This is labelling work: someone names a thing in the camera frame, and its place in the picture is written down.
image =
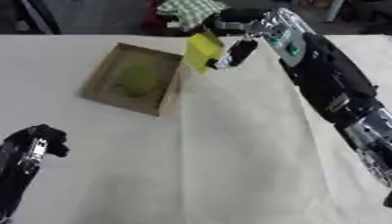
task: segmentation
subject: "wrinkled cloth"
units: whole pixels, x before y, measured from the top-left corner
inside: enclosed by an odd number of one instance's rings
[[[226,8],[227,5],[214,0],[168,0],[157,8],[157,12],[178,17],[181,28],[189,31]]]

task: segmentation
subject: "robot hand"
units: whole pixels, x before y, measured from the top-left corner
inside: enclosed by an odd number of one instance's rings
[[[0,146],[0,223],[9,220],[39,171],[45,154],[67,156],[67,134],[47,125],[22,129]]]

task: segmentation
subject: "square wooden box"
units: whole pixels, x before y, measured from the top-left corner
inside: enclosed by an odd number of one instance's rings
[[[156,87],[141,97],[129,97],[116,87],[118,75],[134,60],[149,63],[158,71]],[[179,91],[181,60],[181,55],[119,43],[87,81],[82,95],[93,101],[159,116]]]

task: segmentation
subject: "table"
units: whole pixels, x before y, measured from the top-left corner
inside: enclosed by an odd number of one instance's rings
[[[392,106],[390,39],[330,38]],[[186,47],[183,38],[0,37],[1,136],[49,123],[72,149],[45,159],[16,223],[390,222],[388,191],[299,97],[265,43],[238,68],[184,80],[177,112],[155,118],[79,97],[117,42]]]

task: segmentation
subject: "green light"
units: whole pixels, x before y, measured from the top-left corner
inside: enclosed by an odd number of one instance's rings
[[[299,50],[298,49],[295,49],[295,50],[292,50],[291,51],[291,55],[292,56],[295,56],[295,55],[297,55],[299,53]]]

